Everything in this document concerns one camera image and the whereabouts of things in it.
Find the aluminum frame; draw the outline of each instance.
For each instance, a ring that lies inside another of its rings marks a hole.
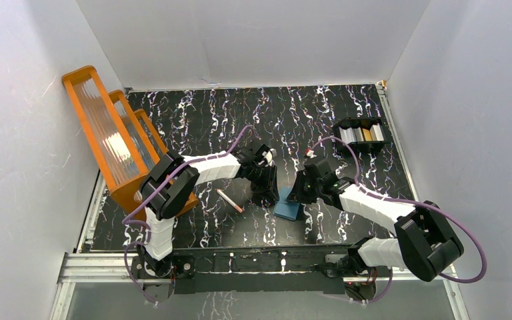
[[[395,131],[393,118],[389,110],[389,104],[385,90],[380,84],[376,84],[378,96],[380,97],[382,109],[389,124],[390,132],[393,136],[397,152],[400,156],[403,168],[406,174],[407,181],[411,188],[413,197],[418,200],[417,191],[415,190],[411,173],[405,159],[403,148]],[[99,206],[103,200],[106,184],[103,176],[99,174],[95,183],[90,206],[83,224],[83,229],[77,244],[78,253],[68,253],[64,257],[64,262],[58,277],[58,288],[54,299],[51,320],[64,320],[67,318],[71,299],[75,285],[77,283],[120,283],[131,282],[127,270],[125,268],[124,254],[123,253],[82,253],[83,246],[92,243],[93,234],[97,225],[97,218],[99,217]],[[132,259],[136,253],[129,253],[127,261],[129,265],[132,264]],[[393,269],[394,281],[420,281],[409,271],[400,271],[397,268]],[[453,265],[447,270],[446,274],[456,277],[455,268]],[[387,281],[387,278],[379,278],[380,281]],[[359,277],[346,277],[343,281],[363,281]],[[464,305],[461,292],[458,284],[444,278],[438,277],[435,281],[442,281],[449,298],[451,309],[454,318],[457,320],[468,320],[468,312]],[[160,283],[168,284],[168,279],[148,279],[139,280],[140,283]]]

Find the blue block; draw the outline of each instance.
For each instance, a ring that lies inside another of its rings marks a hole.
[[[274,208],[274,215],[276,217],[284,218],[287,220],[297,220],[299,212],[299,202],[288,202],[287,196],[291,192],[290,188],[284,187],[279,190],[279,201]]]

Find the clear plastic panel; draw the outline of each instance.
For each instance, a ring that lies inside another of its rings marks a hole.
[[[154,168],[154,160],[152,159],[152,156],[150,156],[150,153],[148,152],[148,149],[146,149],[146,145],[144,144],[144,141],[140,138],[140,135],[138,134],[138,130],[135,128],[134,124],[128,117],[128,114],[125,110],[125,106],[122,104],[122,102],[117,101],[114,103],[115,109],[121,116],[121,119],[123,120],[123,123],[125,124],[125,128],[127,128],[127,131],[129,132],[129,135],[131,136],[131,139],[134,143],[134,146],[138,150],[138,153],[140,153],[140,157],[142,157],[142,161],[144,161],[144,164],[146,165],[146,168],[148,170],[151,170]]]
[[[144,122],[144,119],[138,118],[138,122],[142,126],[142,129],[144,130],[144,132],[146,132],[146,136],[148,136],[148,139],[150,140],[150,143],[152,143],[152,145],[154,146],[154,150],[156,150],[156,153],[158,154],[158,157],[160,157],[160,159],[161,159],[162,156],[164,156],[164,152],[162,152],[162,150],[160,149],[160,146],[158,145],[156,140],[154,140],[154,136],[152,136],[152,135],[157,134],[157,133],[153,133],[150,130],[148,130],[148,126],[146,126],[146,122]]]
[[[78,83],[74,85],[74,90],[116,184],[122,184],[138,175],[136,162],[112,120],[95,82],[89,79]]]

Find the gray floor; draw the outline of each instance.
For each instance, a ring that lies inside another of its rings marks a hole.
[[[454,319],[442,281],[395,281],[366,307],[318,292],[216,292],[174,295],[157,309],[132,283],[78,283],[70,320],[87,319]]]

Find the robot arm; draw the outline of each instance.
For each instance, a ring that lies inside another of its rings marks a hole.
[[[172,252],[172,230],[175,216],[183,208],[194,186],[218,179],[246,178],[251,182],[252,191],[270,202],[278,200],[276,173],[272,161],[275,150],[260,143],[250,142],[245,147],[237,147],[228,155],[192,163],[175,176],[173,182],[157,193],[146,206],[146,223],[150,226],[150,240],[138,248],[139,255],[158,276],[163,276],[171,268],[169,259]],[[168,151],[150,171],[140,186],[142,198],[149,197],[162,181],[182,163],[195,158],[180,156]]]
[[[326,159],[315,156],[297,172],[288,196],[288,200],[300,203],[314,203],[320,197],[326,204],[372,220],[396,236],[364,238],[354,244],[348,256],[336,264],[339,271],[399,267],[431,281],[463,254],[462,243],[441,215],[410,204],[387,202],[384,195],[366,189],[373,196],[367,195],[360,188],[364,187],[349,177],[338,178]]]

